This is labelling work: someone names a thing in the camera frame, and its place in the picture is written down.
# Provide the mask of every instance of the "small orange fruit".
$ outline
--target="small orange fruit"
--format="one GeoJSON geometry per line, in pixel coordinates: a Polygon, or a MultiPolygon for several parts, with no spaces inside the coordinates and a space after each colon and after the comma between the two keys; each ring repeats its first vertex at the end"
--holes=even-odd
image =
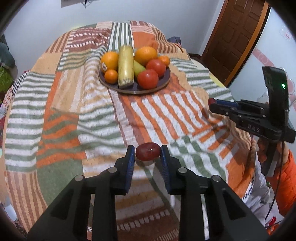
{"type": "Polygon", "coordinates": [[[157,58],[157,51],[152,47],[142,47],[135,52],[134,60],[139,64],[146,66],[151,60],[157,58]]]}
{"type": "Polygon", "coordinates": [[[104,77],[109,84],[115,84],[118,81],[118,73],[114,69],[107,70],[104,77]]]}
{"type": "Polygon", "coordinates": [[[101,69],[105,73],[109,69],[118,69],[118,53],[109,51],[101,58],[101,69]]]}
{"type": "Polygon", "coordinates": [[[161,55],[161,56],[158,57],[158,59],[159,59],[161,62],[163,62],[163,63],[165,64],[166,67],[169,66],[169,64],[170,64],[170,58],[167,57],[166,55],[161,55]]]}

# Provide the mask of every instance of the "plate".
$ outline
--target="plate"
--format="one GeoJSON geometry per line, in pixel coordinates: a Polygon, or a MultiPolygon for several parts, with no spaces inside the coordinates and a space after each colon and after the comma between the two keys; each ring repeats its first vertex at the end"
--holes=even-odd
{"type": "Polygon", "coordinates": [[[120,89],[118,88],[118,84],[109,84],[106,82],[105,78],[104,78],[104,73],[100,70],[99,72],[99,80],[101,82],[102,85],[110,88],[110,89],[113,89],[113,90],[116,90],[117,92],[120,92],[120,93],[124,93],[124,94],[148,94],[148,93],[152,93],[152,92],[155,92],[155,91],[158,91],[164,87],[166,87],[170,81],[170,69],[167,68],[166,71],[165,71],[165,74],[164,76],[162,76],[159,81],[158,81],[158,84],[157,84],[157,87],[154,88],[154,89],[150,89],[150,90],[144,90],[142,89],[136,78],[135,78],[135,81],[133,82],[133,85],[129,86],[129,87],[126,87],[124,89],[120,89]]]}

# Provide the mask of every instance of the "hand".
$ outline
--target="hand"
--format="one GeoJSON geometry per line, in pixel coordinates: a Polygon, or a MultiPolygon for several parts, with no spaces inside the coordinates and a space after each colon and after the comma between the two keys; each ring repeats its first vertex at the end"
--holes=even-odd
{"type": "MultiPolygon", "coordinates": [[[[264,140],[264,139],[259,139],[258,140],[258,147],[259,147],[259,151],[257,151],[257,154],[258,154],[258,160],[260,163],[263,163],[266,161],[266,154],[265,154],[265,149],[267,147],[267,140],[264,140]]],[[[282,152],[282,142],[279,142],[276,146],[277,148],[277,151],[281,154],[282,152]]],[[[285,144],[284,145],[284,156],[283,156],[283,165],[288,161],[289,159],[289,149],[287,147],[287,145],[285,144]]],[[[278,166],[281,165],[281,159],[278,160],[278,166]]]]}

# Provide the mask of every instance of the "door panel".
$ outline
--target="door panel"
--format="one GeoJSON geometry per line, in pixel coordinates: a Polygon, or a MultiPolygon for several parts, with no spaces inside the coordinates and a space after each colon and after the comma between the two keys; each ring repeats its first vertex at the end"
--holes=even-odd
{"type": "Polygon", "coordinates": [[[205,65],[222,83],[249,44],[263,5],[263,0],[228,1],[217,31],[203,56],[205,65]]]}

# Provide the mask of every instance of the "white wall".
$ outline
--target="white wall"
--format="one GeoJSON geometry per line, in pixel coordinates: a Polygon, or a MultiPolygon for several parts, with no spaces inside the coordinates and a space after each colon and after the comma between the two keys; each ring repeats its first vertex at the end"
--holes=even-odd
{"type": "MultiPolygon", "coordinates": [[[[271,9],[269,18],[256,47],[278,68],[286,70],[288,77],[296,84],[296,41],[288,41],[281,34],[286,28],[280,16],[271,9]]],[[[266,90],[262,73],[263,64],[251,55],[234,82],[231,93],[236,100],[256,101],[266,90]]],[[[296,128],[296,111],[290,107],[289,119],[296,128]]],[[[296,155],[296,143],[288,144],[296,155]]]]}
{"type": "Polygon", "coordinates": [[[29,0],[4,33],[18,76],[64,32],[100,21],[150,22],[167,38],[181,37],[189,53],[198,53],[219,1],[99,0],[85,9],[82,4],[61,8],[60,0],[29,0]]]}
{"type": "Polygon", "coordinates": [[[217,19],[219,17],[220,12],[221,12],[223,3],[224,3],[224,0],[219,0],[218,1],[217,8],[216,8],[216,10],[214,12],[214,15],[213,15],[212,21],[211,21],[211,23],[209,25],[208,31],[207,31],[207,33],[205,35],[205,38],[204,38],[204,40],[202,42],[202,45],[200,46],[200,49],[198,51],[198,54],[200,56],[202,56],[202,54],[203,54],[203,52],[205,50],[205,47],[207,46],[207,43],[208,43],[208,41],[209,41],[209,39],[211,37],[211,34],[213,32],[213,29],[214,29],[214,27],[216,25],[217,19]]]}

